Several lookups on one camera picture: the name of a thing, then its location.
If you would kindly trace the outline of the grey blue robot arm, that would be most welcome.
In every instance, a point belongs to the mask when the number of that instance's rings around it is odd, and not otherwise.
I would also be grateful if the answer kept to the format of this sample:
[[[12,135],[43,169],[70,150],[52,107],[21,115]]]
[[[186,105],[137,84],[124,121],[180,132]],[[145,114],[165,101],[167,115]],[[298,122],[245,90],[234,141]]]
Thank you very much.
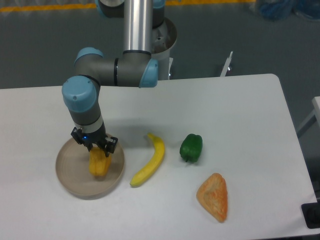
[[[108,136],[99,105],[101,86],[153,88],[159,62],[152,58],[152,30],[164,23],[163,0],[97,0],[98,11],[124,19],[120,58],[106,59],[94,48],[81,49],[74,61],[76,75],[62,85],[62,96],[75,124],[73,139],[90,152],[94,145],[105,156],[114,153],[118,139]]]

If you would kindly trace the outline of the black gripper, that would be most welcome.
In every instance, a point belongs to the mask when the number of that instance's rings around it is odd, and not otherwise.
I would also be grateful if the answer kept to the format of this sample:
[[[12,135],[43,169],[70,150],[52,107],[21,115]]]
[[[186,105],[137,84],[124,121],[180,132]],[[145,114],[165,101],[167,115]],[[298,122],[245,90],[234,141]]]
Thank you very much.
[[[109,157],[110,154],[114,153],[118,143],[117,137],[107,136],[106,128],[103,123],[98,130],[91,133],[85,133],[81,128],[74,127],[71,131],[71,136],[77,144],[85,146],[88,152],[93,148],[93,144],[97,145],[103,150],[106,157]]]

